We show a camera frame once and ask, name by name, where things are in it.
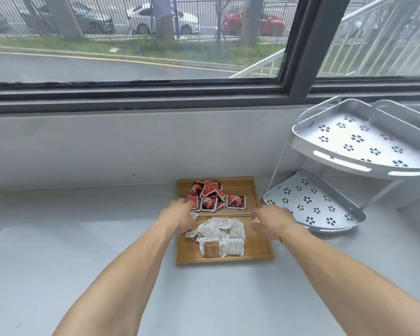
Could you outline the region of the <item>person's right hand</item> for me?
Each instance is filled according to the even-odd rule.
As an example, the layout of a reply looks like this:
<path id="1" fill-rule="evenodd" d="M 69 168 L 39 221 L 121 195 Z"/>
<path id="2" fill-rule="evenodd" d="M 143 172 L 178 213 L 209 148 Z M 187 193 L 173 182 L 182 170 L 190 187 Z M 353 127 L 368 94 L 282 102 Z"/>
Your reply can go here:
<path id="1" fill-rule="evenodd" d="M 301 228 L 290 211 L 285 208 L 276 205 L 263 205 L 260 208 L 268 225 L 268 240 L 280 241 L 280 231 L 283 231 L 283 237 L 285 238 L 289 233 Z"/>

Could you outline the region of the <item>person's left hand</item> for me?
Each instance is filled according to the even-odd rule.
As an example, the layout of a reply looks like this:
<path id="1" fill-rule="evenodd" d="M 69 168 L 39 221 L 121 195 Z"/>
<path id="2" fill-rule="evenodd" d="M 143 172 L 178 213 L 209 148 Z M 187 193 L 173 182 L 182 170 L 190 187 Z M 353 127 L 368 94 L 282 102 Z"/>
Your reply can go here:
<path id="1" fill-rule="evenodd" d="M 171 201 L 170 204 L 161 211 L 154 224 L 168 237 L 173 237 L 180 233 L 180 199 Z"/>

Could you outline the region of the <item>person's left forearm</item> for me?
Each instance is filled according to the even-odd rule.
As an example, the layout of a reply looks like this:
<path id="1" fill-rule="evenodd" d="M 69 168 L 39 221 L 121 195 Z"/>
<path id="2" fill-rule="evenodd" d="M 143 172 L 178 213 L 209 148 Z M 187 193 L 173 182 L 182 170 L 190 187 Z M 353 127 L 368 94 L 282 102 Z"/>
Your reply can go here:
<path id="1" fill-rule="evenodd" d="M 179 226 L 179 219 L 157 219 L 106 266 L 52 336 L 136 336 L 162 259 Z"/>

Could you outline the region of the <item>person's right forearm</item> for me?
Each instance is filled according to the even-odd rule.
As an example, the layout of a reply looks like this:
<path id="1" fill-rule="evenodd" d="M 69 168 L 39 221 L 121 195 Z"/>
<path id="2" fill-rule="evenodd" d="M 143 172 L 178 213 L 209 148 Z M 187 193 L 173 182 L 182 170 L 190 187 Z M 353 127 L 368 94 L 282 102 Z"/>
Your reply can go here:
<path id="1" fill-rule="evenodd" d="M 285 246 L 348 336 L 420 336 L 420 301 L 394 283 L 302 226 Z"/>

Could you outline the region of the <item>wooden tray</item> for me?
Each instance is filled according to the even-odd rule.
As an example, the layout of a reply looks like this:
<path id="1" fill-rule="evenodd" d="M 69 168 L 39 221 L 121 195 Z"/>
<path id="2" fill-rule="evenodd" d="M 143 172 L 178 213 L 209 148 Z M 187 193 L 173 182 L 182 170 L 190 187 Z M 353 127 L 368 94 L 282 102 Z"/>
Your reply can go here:
<path id="1" fill-rule="evenodd" d="M 224 258 L 204 258 L 200 254 L 199 244 L 186 238 L 182 233 L 177 237 L 175 264 L 178 266 L 191 266 L 210 263 L 228 263 L 242 261 L 266 261 L 275 258 L 274 247 L 272 242 L 265 237 L 260 236 L 252 228 L 251 211 L 253 208 L 259 207 L 261 199 L 258 195 L 257 186 L 253 176 L 238 177 L 220 177 L 212 178 L 214 182 L 222 184 L 222 192 L 226 195 L 238 195 L 246 197 L 246 209 L 227 209 L 221 208 L 215 213 L 199 212 L 199 216 L 211 218 L 214 216 L 229 217 L 240 220 L 245 229 L 246 241 L 244 246 L 244 255 L 235 256 L 228 255 Z"/>

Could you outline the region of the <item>pile of red packets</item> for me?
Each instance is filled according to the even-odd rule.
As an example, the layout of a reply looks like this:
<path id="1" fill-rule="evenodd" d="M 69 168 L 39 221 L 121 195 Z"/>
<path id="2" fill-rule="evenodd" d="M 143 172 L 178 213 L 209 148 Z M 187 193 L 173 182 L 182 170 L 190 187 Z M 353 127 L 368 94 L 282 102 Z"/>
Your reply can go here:
<path id="1" fill-rule="evenodd" d="M 247 197 L 224 192 L 224 184 L 214 180 L 194 180 L 184 196 L 193 212 L 216 213 L 221 210 L 246 210 Z"/>

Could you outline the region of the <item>pile of white packets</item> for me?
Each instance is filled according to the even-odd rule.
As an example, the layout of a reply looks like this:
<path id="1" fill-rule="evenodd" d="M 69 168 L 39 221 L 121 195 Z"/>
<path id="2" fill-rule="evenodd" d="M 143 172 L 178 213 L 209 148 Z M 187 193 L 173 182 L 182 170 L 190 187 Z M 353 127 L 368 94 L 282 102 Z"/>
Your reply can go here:
<path id="1" fill-rule="evenodd" d="M 244 224 L 234 218 L 198 216 L 190 213 L 195 226 L 185 232 L 185 237 L 199 245 L 200 255 L 206 259 L 226 256 L 243 257 L 246 233 Z"/>

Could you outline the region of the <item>white metal corner shelf rack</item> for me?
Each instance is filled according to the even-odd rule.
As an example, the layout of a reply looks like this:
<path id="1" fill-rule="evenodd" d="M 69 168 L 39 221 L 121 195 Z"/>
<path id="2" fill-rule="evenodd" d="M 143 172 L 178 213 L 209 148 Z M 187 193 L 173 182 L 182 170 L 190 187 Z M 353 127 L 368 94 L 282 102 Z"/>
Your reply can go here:
<path id="1" fill-rule="evenodd" d="M 361 206 L 310 169 L 284 182 L 272 182 L 293 149 L 305 158 L 350 174 L 391 183 Z M 303 112 L 292 126 L 263 202 L 286 208 L 297 222 L 318 233 L 338 233 L 367 220 L 364 209 L 400 185 L 420 176 L 420 113 L 390 100 L 367 104 L 333 97 Z"/>

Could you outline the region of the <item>red car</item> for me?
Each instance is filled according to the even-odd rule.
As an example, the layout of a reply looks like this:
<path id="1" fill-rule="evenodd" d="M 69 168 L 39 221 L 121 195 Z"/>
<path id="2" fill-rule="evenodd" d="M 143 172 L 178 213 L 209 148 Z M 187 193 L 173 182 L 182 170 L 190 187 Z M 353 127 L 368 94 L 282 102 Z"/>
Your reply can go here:
<path id="1" fill-rule="evenodd" d="M 227 10 L 222 17 L 222 34 L 229 36 L 241 36 L 243 22 L 243 7 Z M 277 16 L 262 14 L 259 23 L 261 36 L 282 36 L 285 31 L 284 22 Z"/>

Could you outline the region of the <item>thick grey tree trunk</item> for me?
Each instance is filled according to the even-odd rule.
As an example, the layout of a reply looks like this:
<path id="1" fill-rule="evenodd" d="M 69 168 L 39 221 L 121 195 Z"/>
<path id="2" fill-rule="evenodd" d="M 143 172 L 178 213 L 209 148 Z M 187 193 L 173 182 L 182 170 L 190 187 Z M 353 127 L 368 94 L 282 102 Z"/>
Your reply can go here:
<path id="1" fill-rule="evenodd" d="M 85 40 L 69 0 L 44 0 L 44 3 L 63 39 L 75 42 Z"/>
<path id="2" fill-rule="evenodd" d="M 156 37 L 163 42 L 174 41 L 174 29 L 170 0 L 151 0 L 153 6 Z"/>
<path id="3" fill-rule="evenodd" d="M 258 43 L 259 26 L 264 0 L 244 0 L 241 45 L 253 46 Z"/>

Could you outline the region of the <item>white car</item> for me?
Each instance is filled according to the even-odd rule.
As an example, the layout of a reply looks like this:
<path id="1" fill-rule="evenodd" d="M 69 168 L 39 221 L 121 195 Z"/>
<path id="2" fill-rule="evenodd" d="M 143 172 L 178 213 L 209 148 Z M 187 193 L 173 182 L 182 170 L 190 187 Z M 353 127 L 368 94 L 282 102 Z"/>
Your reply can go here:
<path id="1" fill-rule="evenodd" d="M 143 3 L 140 6 L 126 9 L 128 25 L 132 34 L 149 36 L 156 34 L 156 24 L 153 6 L 151 3 Z M 199 19 L 188 12 L 175 10 L 171 7 L 173 33 L 179 32 L 180 36 L 194 35 L 200 32 Z"/>

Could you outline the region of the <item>black metal fence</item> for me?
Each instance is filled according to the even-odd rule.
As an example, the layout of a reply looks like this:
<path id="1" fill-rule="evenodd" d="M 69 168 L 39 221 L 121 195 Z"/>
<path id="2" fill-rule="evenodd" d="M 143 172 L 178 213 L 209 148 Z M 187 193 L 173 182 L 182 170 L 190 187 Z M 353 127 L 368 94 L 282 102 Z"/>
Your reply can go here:
<path id="1" fill-rule="evenodd" d="M 74 0 L 93 7 L 101 13 L 112 16 L 115 25 L 114 34 L 84 34 L 91 40 L 125 40 L 139 38 L 153 38 L 156 34 L 142 36 L 132 34 L 128 25 L 126 9 L 151 3 L 151 0 Z M 244 0 L 170 0 L 175 10 L 188 12 L 199 19 L 200 32 L 194 35 L 180 36 L 174 34 L 175 39 L 181 41 L 212 41 L 218 33 L 222 41 L 240 40 L 240 37 L 222 34 L 222 17 L 227 10 L 243 7 Z M 258 42 L 286 41 L 292 20 L 297 8 L 296 1 L 264 0 L 263 13 L 279 17 L 285 24 L 282 36 L 258 35 Z M 34 39 L 37 37 L 61 37 L 44 0 L 0 0 L 0 13 L 9 22 L 10 29 L 0 33 L 0 39 Z"/>

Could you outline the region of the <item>white stair railing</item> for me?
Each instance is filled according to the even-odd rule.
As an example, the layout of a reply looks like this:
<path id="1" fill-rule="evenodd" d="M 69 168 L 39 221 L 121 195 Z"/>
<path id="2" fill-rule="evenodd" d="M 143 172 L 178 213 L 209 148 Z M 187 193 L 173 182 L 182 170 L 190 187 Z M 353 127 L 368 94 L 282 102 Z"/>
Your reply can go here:
<path id="1" fill-rule="evenodd" d="M 317 78 L 420 77 L 420 0 L 374 0 L 347 13 Z"/>

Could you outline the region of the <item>grey car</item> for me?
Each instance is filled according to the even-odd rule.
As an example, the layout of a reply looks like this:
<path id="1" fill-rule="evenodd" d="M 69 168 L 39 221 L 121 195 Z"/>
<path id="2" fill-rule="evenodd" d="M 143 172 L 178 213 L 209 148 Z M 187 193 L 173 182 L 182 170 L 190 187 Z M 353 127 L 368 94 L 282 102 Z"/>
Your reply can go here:
<path id="1" fill-rule="evenodd" d="M 79 1 L 70 0 L 70 5 L 84 34 L 114 34 L 115 25 L 111 15 L 101 13 Z"/>

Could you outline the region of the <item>dark window frame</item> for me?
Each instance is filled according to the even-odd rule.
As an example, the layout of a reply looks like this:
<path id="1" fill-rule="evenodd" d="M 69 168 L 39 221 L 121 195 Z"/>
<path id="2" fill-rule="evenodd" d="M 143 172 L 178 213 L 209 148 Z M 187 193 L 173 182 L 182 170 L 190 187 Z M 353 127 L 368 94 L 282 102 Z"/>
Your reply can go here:
<path id="1" fill-rule="evenodd" d="M 214 65 L 175 65 L 131 57 L 40 55 L 27 68 L 36 82 L 0 80 L 0 115 L 307 106 L 336 95 L 364 102 L 389 99 L 420 110 L 420 77 L 318 79 L 317 72 L 347 4 L 303 0 L 278 76 L 238 78 Z M 20 51 L 0 51 L 0 72 L 24 67 Z"/>

